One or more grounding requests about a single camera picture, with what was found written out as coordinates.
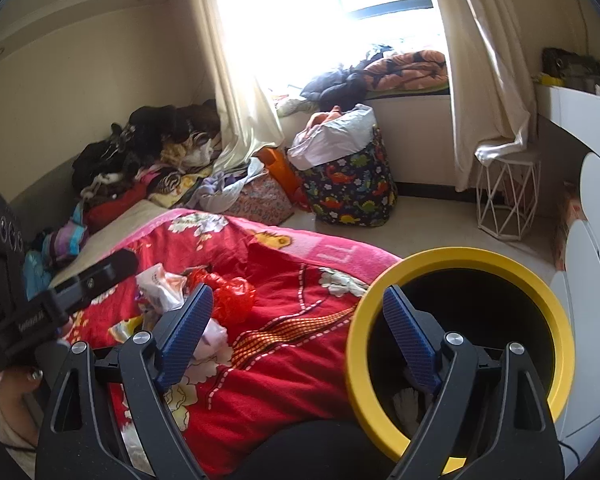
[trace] white curtain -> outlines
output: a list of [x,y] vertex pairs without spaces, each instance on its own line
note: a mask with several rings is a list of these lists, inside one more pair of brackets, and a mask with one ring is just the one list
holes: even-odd
[[456,188],[464,190],[476,158],[487,166],[534,139],[536,102],[510,0],[437,1],[449,49]]
[[223,150],[214,170],[225,170],[284,141],[273,103],[254,74],[265,62],[266,48],[253,26],[255,12],[263,9],[257,0],[191,0],[191,5],[222,124]]

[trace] floor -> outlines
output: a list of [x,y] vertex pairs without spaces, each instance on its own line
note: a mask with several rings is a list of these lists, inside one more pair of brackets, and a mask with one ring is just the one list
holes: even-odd
[[470,203],[401,196],[382,227],[332,226],[302,211],[283,226],[358,240],[401,257],[445,246],[487,249],[523,264],[546,283],[556,272],[549,245],[550,220],[536,218],[523,242],[501,242],[478,229],[475,204]]

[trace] bed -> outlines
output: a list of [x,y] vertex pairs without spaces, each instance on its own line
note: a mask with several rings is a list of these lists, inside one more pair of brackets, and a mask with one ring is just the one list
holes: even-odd
[[[349,322],[369,283],[396,256],[344,238],[143,201],[94,235],[55,282],[119,248],[138,256],[139,272],[156,263],[178,274],[210,264],[256,288],[246,322],[226,327],[228,345],[190,364],[165,396],[212,479],[290,424],[354,418],[343,374]],[[78,314],[69,342],[115,344],[109,329],[139,315],[138,299],[133,278],[116,285]],[[117,386],[111,395],[124,426],[131,415],[123,391]]]

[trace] white stool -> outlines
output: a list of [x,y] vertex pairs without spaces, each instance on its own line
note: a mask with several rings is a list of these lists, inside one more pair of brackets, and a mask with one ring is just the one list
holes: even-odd
[[[539,152],[503,155],[489,166],[480,164],[475,186],[478,227],[498,240],[521,240],[531,228],[540,194]],[[504,194],[504,203],[495,203]]]

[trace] cord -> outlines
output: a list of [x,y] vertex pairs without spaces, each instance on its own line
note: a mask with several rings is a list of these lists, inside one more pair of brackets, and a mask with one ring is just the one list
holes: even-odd
[[559,440],[558,442],[560,443],[560,446],[564,446],[566,449],[569,449],[576,456],[577,465],[580,465],[580,462],[582,462],[582,461],[580,460],[580,457],[579,457],[577,451],[575,449],[573,449],[573,447],[566,444],[565,442],[562,442],[561,440]]
[[584,23],[584,38],[586,40],[586,55],[590,54],[591,45],[588,37],[588,23],[586,23],[586,16],[584,15],[584,9],[582,8],[582,0],[577,0],[577,7],[580,9],[580,16],[582,16],[582,22]]
[[33,447],[19,447],[19,446],[12,446],[11,444],[5,444],[3,442],[1,442],[1,444],[6,448],[6,449],[11,449],[12,451],[21,451],[24,453],[37,453],[38,452],[38,448],[33,446]]
[[195,93],[193,94],[193,97],[191,99],[192,105],[195,104],[195,100],[200,95],[200,90],[202,90],[202,85],[205,83],[205,79],[206,79],[206,67],[205,67],[205,71],[202,73],[202,79],[200,79],[200,83],[197,85],[197,88],[195,89]]

